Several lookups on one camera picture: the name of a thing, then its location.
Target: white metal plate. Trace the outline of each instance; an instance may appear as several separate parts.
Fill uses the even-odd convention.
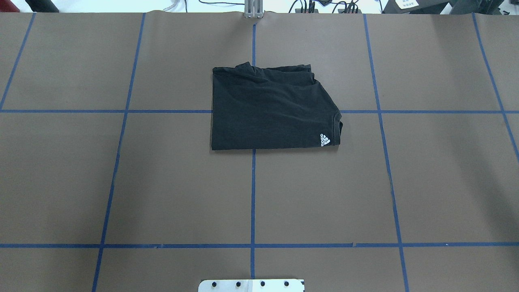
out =
[[[304,292],[304,283],[298,279],[204,280],[198,292]]]

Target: black fabric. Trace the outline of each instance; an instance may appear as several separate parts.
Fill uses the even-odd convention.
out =
[[[340,118],[310,65],[213,69],[213,150],[339,145]]]

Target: adidas logo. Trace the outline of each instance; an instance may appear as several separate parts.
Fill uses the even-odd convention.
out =
[[[328,144],[329,142],[330,140],[328,139],[328,137],[326,137],[326,135],[324,134],[321,134],[321,147]]]

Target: white cable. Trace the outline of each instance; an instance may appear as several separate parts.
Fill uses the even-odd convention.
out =
[[[171,9],[175,8],[180,3],[180,0],[171,0],[171,1],[173,2],[173,4],[171,4],[171,6],[169,6],[169,7],[164,8],[162,11],[171,10]]]

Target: paper sticker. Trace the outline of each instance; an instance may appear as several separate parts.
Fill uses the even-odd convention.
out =
[[[398,7],[400,9],[408,9],[411,7],[418,6],[418,2],[416,0],[395,0],[397,2]]]

